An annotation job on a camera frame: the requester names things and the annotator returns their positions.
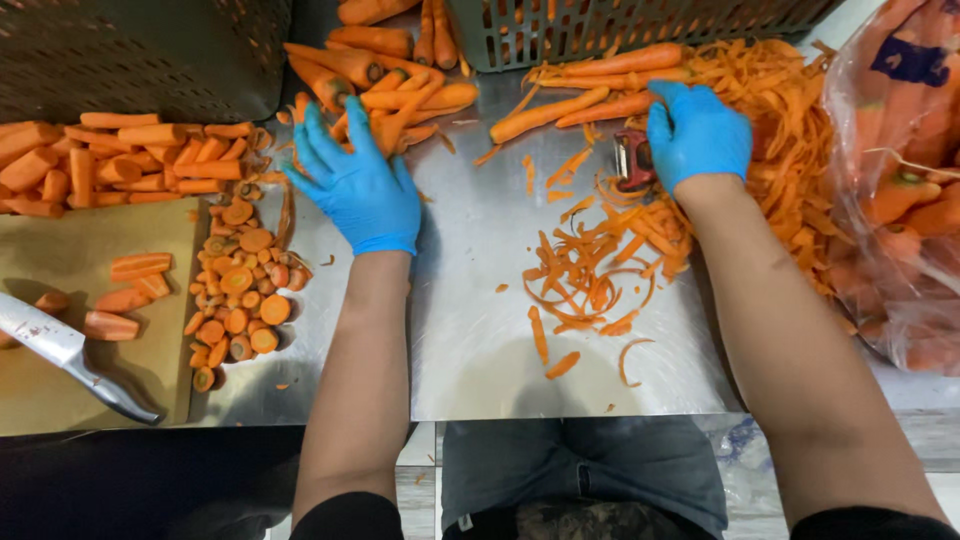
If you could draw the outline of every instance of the plastic bag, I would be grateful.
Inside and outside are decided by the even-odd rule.
[[[853,239],[828,246],[837,298],[899,368],[948,376],[960,376],[958,47],[960,0],[890,0],[824,87],[832,217]]]

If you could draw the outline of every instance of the person's left hand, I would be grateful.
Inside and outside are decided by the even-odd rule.
[[[353,255],[402,250],[417,254],[420,196],[401,156],[383,159],[360,101],[346,103],[353,154],[337,144],[324,127],[317,104],[310,103],[303,122],[294,126],[298,157],[309,177],[292,165],[283,172],[337,226]]]

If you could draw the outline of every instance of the dark plastic crate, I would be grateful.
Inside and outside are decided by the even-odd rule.
[[[6,0],[0,122],[81,112],[172,122],[271,115],[293,0]]]
[[[660,41],[796,40],[843,1],[556,0],[552,21],[547,17],[549,0],[446,0],[446,4],[469,64],[477,71],[496,72],[592,57],[613,45],[618,35],[621,52]],[[522,8],[522,18],[516,16],[517,8]]]

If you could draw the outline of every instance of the blue nitrile glove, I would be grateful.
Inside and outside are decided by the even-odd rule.
[[[330,217],[354,256],[391,250],[416,255],[420,197],[407,166],[395,156],[391,170],[383,159],[360,100],[350,96],[346,109],[353,154],[330,138],[320,110],[311,103],[303,123],[294,127],[298,158],[310,177],[289,164],[283,172]]]
[[[733,173],[746,180],[754,148],[746,116],[703,85],[651,81],[648,87],[666,103],[650,108],[647,138],[657,176],[671,195],[677,184],[695,174]]]

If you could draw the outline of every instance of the person's lap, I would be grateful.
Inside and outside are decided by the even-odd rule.
[[[447,424],[444,530],[468,513],[577,497],[648,503],[718,537],[727,526],[712,448],[688,417]]]

